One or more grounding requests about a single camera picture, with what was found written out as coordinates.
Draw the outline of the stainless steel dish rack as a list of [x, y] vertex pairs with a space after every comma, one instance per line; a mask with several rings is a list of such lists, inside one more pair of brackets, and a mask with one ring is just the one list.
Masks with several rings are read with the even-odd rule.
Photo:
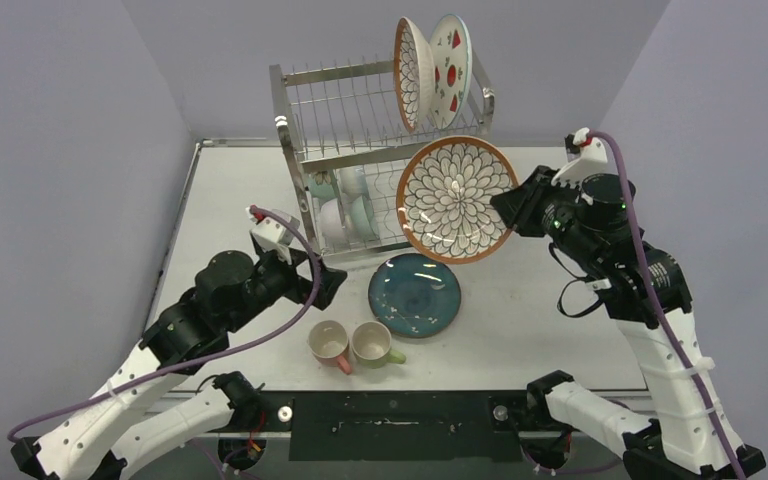
[[411, 157], [438, 138], [485, 137], [491, 130], [496, 95], [478, 57], [463, 106], [445, 129], [425, 120], [406, 130], [394, 71], [392, 56], [269, 68], [275, 124], [304, 232], [326, 258], [408, 247], [396, 196]]

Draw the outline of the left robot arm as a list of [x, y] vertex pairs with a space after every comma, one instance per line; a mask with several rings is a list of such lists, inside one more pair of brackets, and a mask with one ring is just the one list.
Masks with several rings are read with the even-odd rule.
[[229, 347], [240, 330], [277, 300], [310, 301], [324, 310], [347, 273], [315, 261], [321, 283], [297, 274], [305, 253], [258, 250], [215, 255], [194, 286], [167, 307], [101, 389], [105, 400], [75, 412], [41, 437], [24, 437], [10, 453], [19, 470], [35, 479], [129, 479], [188, 440], [227, 426], [242, 431], [262, 416], [259, 393], [238, 371], [215, 379], [200, 394], [146, 418], [147, 409], [194, 375], [208, 358]]

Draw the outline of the strawberry pattern top plate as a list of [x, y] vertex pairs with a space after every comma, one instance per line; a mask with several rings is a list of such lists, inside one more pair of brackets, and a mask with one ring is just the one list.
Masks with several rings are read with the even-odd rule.
[[433, 96], [430, 117], [436, 129], [451, 127], [468, 99], [472, 79], [472, 45], [463, 19], [443, 16], [431, 34]]

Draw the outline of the brown rim flower plate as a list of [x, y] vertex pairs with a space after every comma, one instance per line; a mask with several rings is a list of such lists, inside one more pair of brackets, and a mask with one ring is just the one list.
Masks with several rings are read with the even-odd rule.
[[397, 25], [393, 65], [400, 116], [407, 132], [414, 133], [430, 112], [435, 80], [431, 46], [407, 17]]

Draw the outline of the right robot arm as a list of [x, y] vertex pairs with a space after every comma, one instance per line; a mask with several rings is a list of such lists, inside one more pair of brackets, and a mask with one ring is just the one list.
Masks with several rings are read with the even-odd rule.
[[597, 173], [570, 186], [536, 168], [518, 187], [492, 197], [504, 224], [548, 238], [593, 288], [628, 344], [647, 384], [654, 415], [637, 414], [556, 371], [529, 383], [528, 421], [582, 432], [620, 458], [633, 479], [745, 479], [764, 469], [717, 399], [713, 361], [701, 353], [692, 296], [680, 265], [646, 243], [625, 174]]

